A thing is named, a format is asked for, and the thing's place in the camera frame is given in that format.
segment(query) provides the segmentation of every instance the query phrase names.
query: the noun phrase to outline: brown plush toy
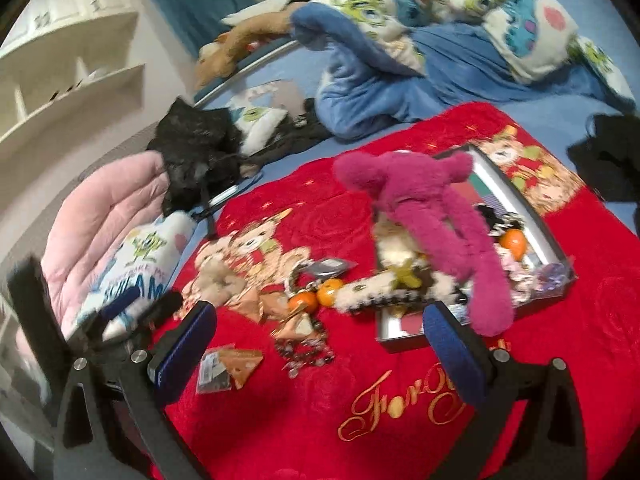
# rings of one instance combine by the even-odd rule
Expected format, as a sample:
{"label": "brown plush toy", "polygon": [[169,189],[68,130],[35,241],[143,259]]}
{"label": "brown plush toy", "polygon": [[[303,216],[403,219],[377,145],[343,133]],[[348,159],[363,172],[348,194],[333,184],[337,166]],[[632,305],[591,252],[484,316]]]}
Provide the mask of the brown plush toy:
{"label": "brown plush toy", "polygon": [[196,65],[196,86],[202,88],[217,77],[229,77],[236,69],[236,63],[248,53],[247,46],[267,36],[287,34],[291,13],[305,5],[294,2],[279,12],[265,12],[238,23],[230,32],[222,34],[216,41],[200,50]]}
{"label": "brown plush toy", "polygon": [[237,276],[224,262],[208,258],[198,270],[193,288],[199,291],[200,299],[214,306],[224,305],[233,296],[240,294],[246,280]]}

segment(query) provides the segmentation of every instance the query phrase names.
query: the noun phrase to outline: blue blanket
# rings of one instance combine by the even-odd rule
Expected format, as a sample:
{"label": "blue blanket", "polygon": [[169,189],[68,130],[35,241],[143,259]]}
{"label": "blue blanket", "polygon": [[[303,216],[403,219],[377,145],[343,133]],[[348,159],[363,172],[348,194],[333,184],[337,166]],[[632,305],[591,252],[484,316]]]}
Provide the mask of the blue blanket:
{"label": "blue blanket", "polygon": [[311,2],[294,12],[291,21],[298,41],[313,50],[331,51],[316,109],[327,128],[343,139],[369,135],[396,121],[427,119],[470,101],[500,105],[550,94],[577,94],[619,105],[583,64],[565,65],[528,86],[517,83],[479,25],[412,28],[411,40],[424,57],[423,76],[391,58],[329,6]]}

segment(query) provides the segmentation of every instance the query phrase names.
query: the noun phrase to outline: metal screw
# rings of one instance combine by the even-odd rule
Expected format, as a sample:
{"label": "metal screw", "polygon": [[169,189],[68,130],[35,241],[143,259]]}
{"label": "metal screw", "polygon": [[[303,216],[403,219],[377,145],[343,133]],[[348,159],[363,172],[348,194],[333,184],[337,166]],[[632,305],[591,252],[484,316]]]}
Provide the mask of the metal screw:
{"label": "metal screw", "polygon": [[562,361],[562,359],[559,357],[556,357],[555,359],[553,359],[551,361],[551,364],[554,366],[554,368],[557,368],[558,370],[566,370],[566,363]]}
{"label": "metal screw", "polygon": [[145,350],[136,350],[131,354],[131,360],[135,363],[141,363],[146,359],[146,351]]}
{"label": "metal screw", "polygon": [[511,356],[509,355],[509,352],[507,352],[506,350],[503,350],[502,348],[498,348],[497,350],[494,350],[494,359],[501,363],[505,363],[509,359],[511,359]]}
{"label": "metal screw", "polygon": [[74,362],[75,370],[82,370],[86,366],[86,359],[84,357],[79,357]]}

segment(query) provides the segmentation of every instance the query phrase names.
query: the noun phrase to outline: blue gripper pad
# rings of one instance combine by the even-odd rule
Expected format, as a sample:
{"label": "blue gripper pad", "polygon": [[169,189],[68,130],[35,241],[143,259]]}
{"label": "blue gripper pad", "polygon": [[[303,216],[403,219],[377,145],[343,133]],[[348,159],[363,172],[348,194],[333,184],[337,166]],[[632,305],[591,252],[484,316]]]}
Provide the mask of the blue gripper pad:
{"label": "blue gripper pad", "polygon": [[104,306],[100,311],[100,316],[104,320],[111,320],[116,317],[134,301],[140,297],[140,288],[136,286],[130,286],[122,294],[120,294],[110,304]]}
{"label": "blue gripper pad", "polygon": [[441,304],[441,308],[433,303],[424,309],[422,314],[424,336],[436,352],[460,398],[477,408],[484,400],[489,378],[452,326],[454,322],[460,326],[458,320],[442,302],[438,303]]}
{"label": "blue gripper pad", "polygon": [[156,343],[147,373],[161,406],[180,398],[215,333],[216,309],[207,301],[199,301],[180,325]]}

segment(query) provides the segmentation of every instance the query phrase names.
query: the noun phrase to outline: blue bed sheet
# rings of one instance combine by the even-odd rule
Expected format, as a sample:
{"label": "blue bed sheet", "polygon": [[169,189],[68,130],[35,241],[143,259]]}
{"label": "blue bed sheet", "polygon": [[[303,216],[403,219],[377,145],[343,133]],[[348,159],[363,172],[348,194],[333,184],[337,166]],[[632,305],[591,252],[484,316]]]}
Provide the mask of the blue bed sheet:
{"label": "blue bed sheet", "polygon": [[[640,46],[626,28],[612,3],[609,0],[558,1],[575,18],[580,26],[580,33],[591,38],[611,56],[622,70],[636,97],[640,97]],[[233,94],[276,79],[294,80],[306,96],[313,97],[327,62],[327,52],[313,52],[302,47],[296,48],[235,82],[207,103],[206,108],[225,107]],[[609,107],[603,102],[571,95],[548,96],[532,102],[509,103],[501,106],[500,109],[509,114],[563,164],[572,169],[575,168],[566,156],[566,149],[587,136],[586,123],[589,117],[596,113],[618,113],[615,108]],[[337,155],[406,127],[406,124],[396,124],[365,139],[348,144],[339,142],[337,139],[328,139],[306,152],[287,156],[265,166],[264,177],[257,185],[286,176],[311,160]],[[631,230],[634,229],[632,216],[635,205],[609,202],[606,203],[606,207],[627,227]],[[191,254],[205,233],[206,228],[201,223],[196,229],[183,259]]]}

